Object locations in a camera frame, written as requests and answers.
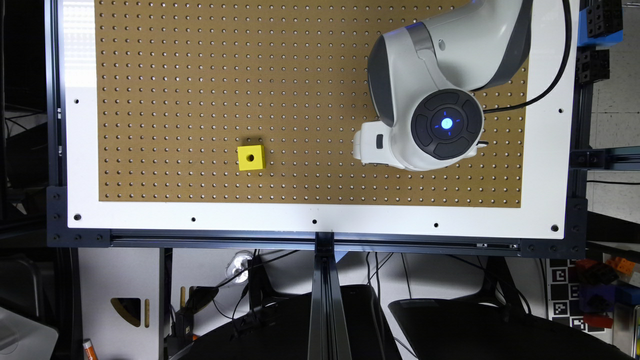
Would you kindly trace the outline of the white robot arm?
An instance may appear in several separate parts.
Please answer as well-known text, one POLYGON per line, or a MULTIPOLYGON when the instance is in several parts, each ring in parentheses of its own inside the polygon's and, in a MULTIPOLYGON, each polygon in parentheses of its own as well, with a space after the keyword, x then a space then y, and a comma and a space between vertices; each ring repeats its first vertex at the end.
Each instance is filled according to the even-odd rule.
POLYGON ((367 62, 377 118, 355 133, 354 157, 422 172, 475 156, 484 110, 473 94, 528 58, 532 10, 531 0, 474 0, 379 36, 367 62))

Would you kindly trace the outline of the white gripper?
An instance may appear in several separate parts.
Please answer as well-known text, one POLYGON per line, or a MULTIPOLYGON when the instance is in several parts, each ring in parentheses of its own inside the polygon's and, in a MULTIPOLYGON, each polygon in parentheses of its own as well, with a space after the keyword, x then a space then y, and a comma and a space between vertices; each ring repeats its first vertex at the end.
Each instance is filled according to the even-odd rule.
POLYGON ((391 128, 382 121, 362 124, 353 138, 353 156, 363 164, 382 164, 399 167, 390 142, 391 128))

